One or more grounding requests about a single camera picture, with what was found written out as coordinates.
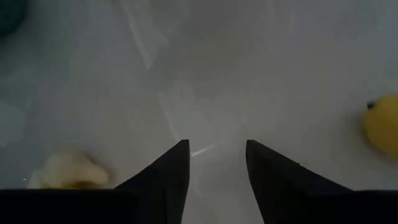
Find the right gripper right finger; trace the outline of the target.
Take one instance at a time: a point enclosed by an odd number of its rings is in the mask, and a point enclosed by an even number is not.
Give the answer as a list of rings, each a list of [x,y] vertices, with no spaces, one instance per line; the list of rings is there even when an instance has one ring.
[[[246,165],[264,223],[309,223],[314,196],[352,192],[255,141],[246,141]]]

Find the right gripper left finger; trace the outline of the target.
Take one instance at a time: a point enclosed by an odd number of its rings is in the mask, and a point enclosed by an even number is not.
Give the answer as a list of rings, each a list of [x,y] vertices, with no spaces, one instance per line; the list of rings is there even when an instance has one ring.
[[[184,139],[116,189],[133,196],[133,223],[181,224],[190,181],[190,144]]]

